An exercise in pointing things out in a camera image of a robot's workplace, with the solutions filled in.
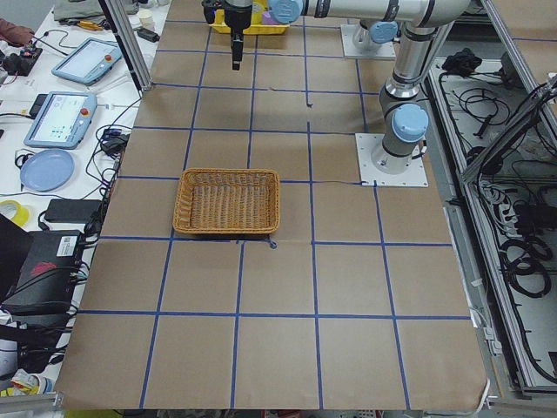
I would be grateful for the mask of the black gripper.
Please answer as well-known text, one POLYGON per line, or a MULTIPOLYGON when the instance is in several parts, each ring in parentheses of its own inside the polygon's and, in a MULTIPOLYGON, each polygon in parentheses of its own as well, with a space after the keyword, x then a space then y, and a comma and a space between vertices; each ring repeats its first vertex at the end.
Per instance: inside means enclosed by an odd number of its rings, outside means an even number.
POLYGON ((231 29, 232 69, 239 71, 242 62, 243 31, 251 26, 252 0, 203 0, 205 21, 213 24, 216 11, 223 10, 225 24, 231 29))

